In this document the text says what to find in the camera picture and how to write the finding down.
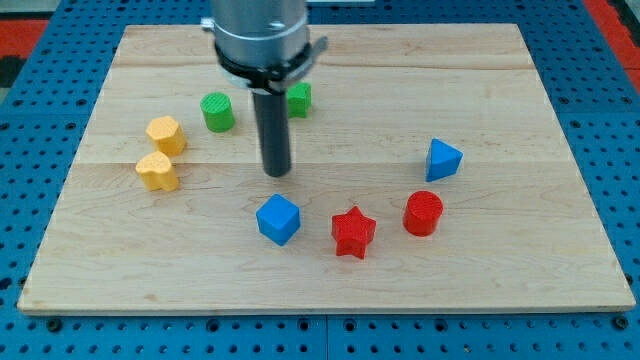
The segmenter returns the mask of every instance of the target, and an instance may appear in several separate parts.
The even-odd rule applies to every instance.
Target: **yellow block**
[[[173,191],[180,185],[171,159],[160,151],[154,151],[140,159],[136,164],[136,172],[148,190]]]
[[[146,132],[156,150],[167,156],[180,155],[187,144],[180,124],[171,116],[151,120]]]

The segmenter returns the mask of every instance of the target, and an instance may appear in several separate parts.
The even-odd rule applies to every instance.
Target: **blue cube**
[[[258,229],[276,244],[284,246],[300,228],[300,208],[280,194],[274,194],[258,211]]]
[[[427,182],[455,174],[461,160],[460,150],[438,139],[432,139],[427,154]]]

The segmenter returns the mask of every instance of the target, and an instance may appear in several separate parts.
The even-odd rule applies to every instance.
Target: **blue triangular prism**
[[[462,152],[453,146],[433,138],[427,154],[427,182],[451,176],[458,171]]]

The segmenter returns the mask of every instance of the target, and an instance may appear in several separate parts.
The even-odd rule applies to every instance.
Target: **red cylinder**
[[[438,226],[444,205],[438,195],[429,191],[417,191],[409,196],[402,223],[415,236],[429,236]]]

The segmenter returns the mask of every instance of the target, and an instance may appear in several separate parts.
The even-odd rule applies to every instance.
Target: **toy block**
[[[148,190],[173,191],[180,185],[171,159],[160,151],[154,151],[138,161],[136,172]]]
[[[289,117],[306,118],[311,107],[311,84],[297,83],[287,90]]]
[[[367,245],[373,241],[376,221],[362,215],[357,206],[346,214],[331,218],[331,235],[336,240],[336,256],[353,255],[364,259]]]
[[[427,154],[427,182],[451,176],[458,171],[462,152],[438,139],[431,140]]]
[[[438,226],[444,205],[438,195],[429,191],[417,191],[409,196],[402,224],[415,236],[429,236]]]
[[[200,110],[207,129],[213,132],[225,132],[236,123],[231,100],[226,94],[215,92],[205,95],[200,101]]]
[[[280,194],[274,194],[256,212],[260,232],[284,246],[300,228],[300,208]]]
[[[180,155],[187,144],[180,124],[171,116],[151,120],[146,133],[156,150],[167,156]]]

